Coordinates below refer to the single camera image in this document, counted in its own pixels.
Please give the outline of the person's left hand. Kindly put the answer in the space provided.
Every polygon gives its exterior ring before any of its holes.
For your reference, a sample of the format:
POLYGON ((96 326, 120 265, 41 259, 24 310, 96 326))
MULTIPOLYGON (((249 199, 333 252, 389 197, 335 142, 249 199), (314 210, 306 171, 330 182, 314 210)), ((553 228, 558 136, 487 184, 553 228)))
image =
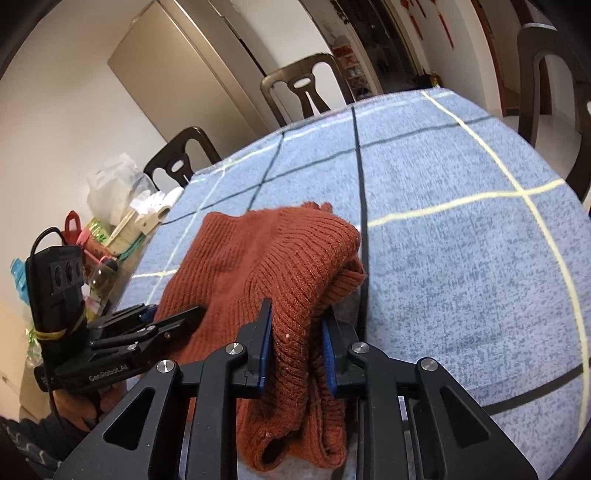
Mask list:
POLYGON ((125 382, 107 387, 100 395, 98 407, 88 398, 65 390, 56 390, 53 395, 57 413, 83 432, 89 432, 122 400, 127 391, 125 382))

